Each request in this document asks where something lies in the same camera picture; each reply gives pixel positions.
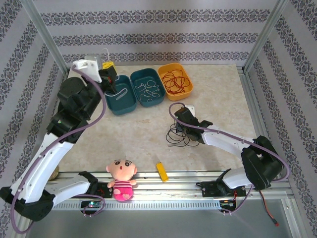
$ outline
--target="doll face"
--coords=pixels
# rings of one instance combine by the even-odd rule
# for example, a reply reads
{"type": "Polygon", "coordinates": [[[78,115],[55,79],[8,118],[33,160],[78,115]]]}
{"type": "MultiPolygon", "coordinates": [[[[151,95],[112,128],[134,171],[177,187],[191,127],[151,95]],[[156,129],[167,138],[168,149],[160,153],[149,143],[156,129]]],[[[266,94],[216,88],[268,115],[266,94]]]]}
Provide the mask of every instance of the doll face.
{"type": "Polygon", "coordinates": [[[135,164],[129,160],[115,160],[106,167],[106,170],[114,179],[120,181],[129,181],[137,173],[135,164]]]}

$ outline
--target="stuffed toy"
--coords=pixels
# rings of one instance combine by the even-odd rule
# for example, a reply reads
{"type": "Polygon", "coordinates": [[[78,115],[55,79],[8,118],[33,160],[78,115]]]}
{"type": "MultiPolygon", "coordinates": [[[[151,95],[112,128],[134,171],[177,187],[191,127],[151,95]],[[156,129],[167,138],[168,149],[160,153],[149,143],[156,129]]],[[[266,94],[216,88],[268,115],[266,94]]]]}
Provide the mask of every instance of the stuffed toy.
{"type": "Polygon", "coordinates": [[[108,173],[114,178],[107,187],[113,187],[113,197],[117,201],[126,201],[133,195],[132,186],[136,185],[135,180],[131,180],[137,173],[137,168],[129,160],[115,160],[106,167],[108,173]]]}

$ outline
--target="teal container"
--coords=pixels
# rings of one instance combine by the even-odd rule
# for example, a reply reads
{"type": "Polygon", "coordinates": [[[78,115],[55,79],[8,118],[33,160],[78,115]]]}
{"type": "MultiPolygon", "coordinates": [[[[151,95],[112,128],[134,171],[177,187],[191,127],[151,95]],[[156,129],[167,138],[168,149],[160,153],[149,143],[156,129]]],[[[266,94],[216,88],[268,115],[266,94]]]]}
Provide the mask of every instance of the teal container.
{"type": "Polygon", "coordinates": [[[145,68],[135,71],[130,78],[137,100],[143,107],[151,107],[163,102],[166,92],[155,69],[145,68]],[[142,85],[155,85],[155,87],[145,89],[142,85]]]}
{"type": "Polygon", "coordinates": [[[117,92],[126,88],[126,93],[123,91],[117,96],[110,97],[106,95],[106,102],[110,111],[119,116],[132,112],[137,107],[137,99],[128,76],[120,75],[119,79],[115,81],[115,88],[117,92]]]}

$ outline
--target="marble surface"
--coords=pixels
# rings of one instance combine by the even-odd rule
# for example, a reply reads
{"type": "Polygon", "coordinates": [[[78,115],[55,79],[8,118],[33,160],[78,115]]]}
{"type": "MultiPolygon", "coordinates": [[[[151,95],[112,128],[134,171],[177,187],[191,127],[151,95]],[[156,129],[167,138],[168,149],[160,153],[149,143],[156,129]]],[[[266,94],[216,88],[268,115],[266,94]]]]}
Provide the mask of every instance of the marble surface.
{"type": "MultiPolygon", "coordinates": [[[[147,66],[116,67],[118,74],[127,76],[143,68],[147,66]]],[[[195,88],[181,102],[195,106],[199,121],[208,120],[224,130],[255,138],[236,65],[185,65],[184,68],[195,88]]],[[[87,129],[61,160],[60,171],[104,172],[106,165],[115,159],[131,160],[139,171],[155,171],[158,160],[170,171],[219,171],[242,166],[239,158],[213,146],[168,147],[165,135],[173,123],[168,114],[171,103],[167,97],[151,108],[138,103],[136,110],[122,116],[115,116],[107,108],[101,121],[87,129]]],[[[100,103],[92,119],[99,116],[101,109],[100,103]]]]}

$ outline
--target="patterned wallpaper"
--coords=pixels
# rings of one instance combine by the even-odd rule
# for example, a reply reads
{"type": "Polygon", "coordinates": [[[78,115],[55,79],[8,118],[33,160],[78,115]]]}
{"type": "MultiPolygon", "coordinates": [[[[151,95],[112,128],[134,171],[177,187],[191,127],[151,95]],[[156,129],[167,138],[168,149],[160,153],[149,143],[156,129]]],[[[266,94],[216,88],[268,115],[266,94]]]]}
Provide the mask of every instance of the patterned wallpaper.
{"type": "MultiPolygon", "coordinates": [[[[62,73],[18,0],[1,1],[0,14],[0,184],[10,186],[42,142],[62,73]]],[[[11,232],[0,199],[0,238],[11,232]]]]}
{"type": "Polygon", "coordinates": [[[117,65],[243,66],[276,0],[37,0],[66,62],[107,54],[117,65]]]}
{"type": "Polygon", "coordinates": [[[249,76],[270,140],[288,160],[309,237],[317,237],[316,4],[290,1],[249,76]]]}

